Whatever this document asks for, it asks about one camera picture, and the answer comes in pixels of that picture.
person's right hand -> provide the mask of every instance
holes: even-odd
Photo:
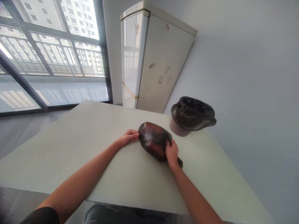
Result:
[[[166,141],[166,158],[168,165],[171,169],[179,167],[178,164],[178,146],[174,140],[171,140],[171,146],[169,141]]]

black sleeve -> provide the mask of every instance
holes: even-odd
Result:
[[[57,212],[50,207],[43,207],[31,212],[20,224],[59,224]]]

trash can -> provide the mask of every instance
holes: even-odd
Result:
[[[213,108],[194,98],[183,96],[171,107],[170,129],[178,136],[214,126],[217,122]]]

white refrigerator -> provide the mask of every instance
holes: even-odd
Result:
[[[123,106],[162,113],[197,30],[141,1],[121,15]]]

gray floor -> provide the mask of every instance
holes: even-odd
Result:
[[[67,111],[17,116],[0,119],[0,159],[49,126]],[[0,223],[19,223],[31,213],[47,194],[0,187]],[[93,205],[84,202],[66,222],[83,223],[86,211]],[[189,217],[181,216],[179,223],[192,223]]]

